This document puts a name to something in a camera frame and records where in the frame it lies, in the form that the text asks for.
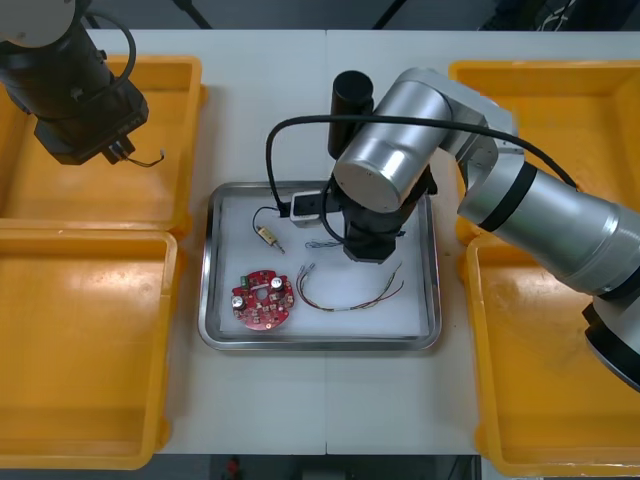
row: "orange storage tray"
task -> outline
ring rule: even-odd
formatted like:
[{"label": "orange storage tray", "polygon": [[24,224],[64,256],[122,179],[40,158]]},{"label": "orange storage tray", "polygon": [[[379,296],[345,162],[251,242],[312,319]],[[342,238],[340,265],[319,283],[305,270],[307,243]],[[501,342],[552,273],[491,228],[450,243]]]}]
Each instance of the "orange storage tray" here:
[{"label": "orange storage tray", "polygon": [[[510,110],[520,136],[551,155],[581,190],[640,210],[640,62],[463,61],[449,76]],[[458,187],[462,197],[460,176]],[[456,231],[465,244],[482,233],[462,218]]]},{"label": "orange storage tray", "polygon": [[0,229],[0,467],[133,469],[163,420],[164,232]]},{"label": "orange storage tray", "polygon": [[489,235],[464,260],[480,453],[508,477],[640,474],[640,395],[589,349],[591,299]]},{"label": "orange storage tray", "polygon": [[[109,66],[118,75],[126,57]],[[198,131],[201,66],[194,57],[140,56],[131,81],[144,94],[149,119],[130,139],[133,158],[111,165],[102,156],[64,166],[33,135],[27,116],[0,89],[0,228],[96,228],[188,233],[188,201]]]}]

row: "robotic arm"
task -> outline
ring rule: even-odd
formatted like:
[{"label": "robotic arm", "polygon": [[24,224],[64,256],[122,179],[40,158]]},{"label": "robotic arm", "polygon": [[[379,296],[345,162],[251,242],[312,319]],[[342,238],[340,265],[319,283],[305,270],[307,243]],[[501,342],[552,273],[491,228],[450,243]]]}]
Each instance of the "robotic arm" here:
[{"label": "robotic arm", "polygon": [[[369,113],[371,93],[363,74],[341,74],[332,113]],[[516,133],[508,111],[424,69],[400,75],[374,114]],[[337,162],[323,193],[330,188],[329,199],[343,212],[345,253],[357,261],[382,262],[393,252],[397,232],[432,184],[429,159],[442,148],[455,157],[466,186],[458,213],[529,252],[565,285],[591,295],[594,301],[583,312],[590,346],[640,391],[638,213],[578,191],[557,165],[565,181],[538,170],[511,142],[455,129],[366,122],[330,129],[329,151]]]},{"label": "robotic arm", "polygon": [[147,121],[142,93],[129,81],[136,58],[131,33],[109,15],[129,43],[115,77],[106,54],[80,20],[89,0],[0,0],[0,82],[11,100],[38,118],[35,135],[65,165],[98,153],[115,164],[135,148],[127,135]]}]

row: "gray floor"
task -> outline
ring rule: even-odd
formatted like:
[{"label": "gray floor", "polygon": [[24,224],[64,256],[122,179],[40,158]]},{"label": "gray floor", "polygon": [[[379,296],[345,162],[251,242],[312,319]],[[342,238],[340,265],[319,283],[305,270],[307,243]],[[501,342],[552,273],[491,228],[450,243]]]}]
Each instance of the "gray floor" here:
[{"label": "gray floor", "polygon": [[[214,28],[369,29],[392,0],[194,0]],[[475,30],[494,0],[408,0],[390,30]],[[171,0],[94,0],[130,28],[197,28]]]},{"label": "gray floor", "polygon": [[[0,480],[221,480],[228,456],[156,455],[134,472],[106,471],[0,471]],[[353,480],[470,480],[471,457],[287,457],[242,456],[243,480],[297,480],[301,468],[309,471],[348,471]]]}]

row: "white table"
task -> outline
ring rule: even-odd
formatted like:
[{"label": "white table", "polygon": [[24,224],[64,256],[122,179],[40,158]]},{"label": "white table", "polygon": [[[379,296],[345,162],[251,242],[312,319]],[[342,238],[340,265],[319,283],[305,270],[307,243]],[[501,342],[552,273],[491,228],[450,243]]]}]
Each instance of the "white table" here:
[{"label": "white table", "polygon": [[[119,32],[92,31],[125,53]],[[221,353],[196,329],[204,201],[219,184],[266,178],[264,140],[278,121],[325,113],[333,78],[367,73],[380,100],[403,70],[447,72],[461,59],[634,59],[640,34],[494,32],[137,31],[141,54],[189,54],[210,89],[200,120],[194,235],[172,335],[167,453],[468,454],[477,423],[472,343],[455,263],[454,166],[434,162],[442,288],[438,345],[414,354]],[[288,129],[278,179],[326,178],[326,128]],[[270,408],[254,408],[270,399]]]}]

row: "red circuit board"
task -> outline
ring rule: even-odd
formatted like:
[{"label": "red circuit board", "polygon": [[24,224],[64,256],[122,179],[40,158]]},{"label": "red circuit board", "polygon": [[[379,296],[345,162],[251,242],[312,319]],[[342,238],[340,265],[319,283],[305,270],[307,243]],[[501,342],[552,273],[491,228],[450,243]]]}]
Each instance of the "red circuit board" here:
[{"label": "red circuit board", "polygon": [[[271,280],[280,277],[282,289],[271,287]],[[258,298],[258,292],[266,296]],[[273,270],[260,270],[242,277],[242,285],[233,289],[233,296],[242,297],[244,306],[233,309],[235,317],[252,330],[271,330],[289,317],[293,307],[293,288],[286,275],[276,275]]]}]

